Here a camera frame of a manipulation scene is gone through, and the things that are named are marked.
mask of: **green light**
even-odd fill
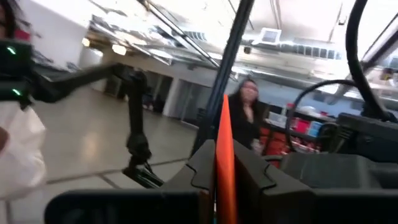
[[[21,96],[21,95],[22,95],[22,93],[20,93],[20,91],[18,91],[18,90],[16,90],[16,89],[12,89],[12,91],[13,91],[15,94],[17,94],[18,96]]]
[[[14,47],[7,47],[7,50],[13,55],[17,54]]]

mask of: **black pole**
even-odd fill
[[[191,156],[196,153],[207,139],[215,138],[215,126],[213,124],[219,122],[215,121],[215,117],[220,108],[232,66],[235,63],[236,54],[242,41],[242,35],[246,29],[253,3],[254,0],[241,0],[239,3],[239,8],[236,12],[231,32],[229,33],[229,39],[224,49],[223,60],[221,61],[220,68],[214,80],[211,95],[206,107],[206,114],[197,132]]]

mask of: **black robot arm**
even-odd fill
[[[112,63],[75,73],[41,74],[34,70],[32,46],[14,40],[0,41],[0,57],[0,101],[17,101],[22,109],[32,104],[32,98],[56,103],[81,86],[111,75],[119,77],[128,86],[130,135],[127,148],[132,155],[124,173],[145,187],[163,184],[147,163],[152,154],[143,128],[142,95],[147,87],[143,73],[133,72],[120,63]],[[144,168],[137,168],[139,165],[144,165]]]

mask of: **pipe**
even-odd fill
[[[178,26],[176,26],[172,21],[170,21],[165,15],[161,13],[150,1],[148,0],[137,0],[140,4],[142,4],[148,11],[153,13],[158,19],[160,19],[164,24],[169,26],[178,36],[184,39],[189,45],[191,45],[200,55],[204,56],[207,61],[209,61],[216,68],[220,67],[220,65],[212,58],[210,55],[205,52],[199,45],[197,45],[191,38],[189,38]]]

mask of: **white sleeve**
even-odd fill
[[[14,111],[14,118],[4,125],[9,133],[0,153],[0,199],[24,195],[40,185],[46,176],[41,153],[45,128],[31,109]]]

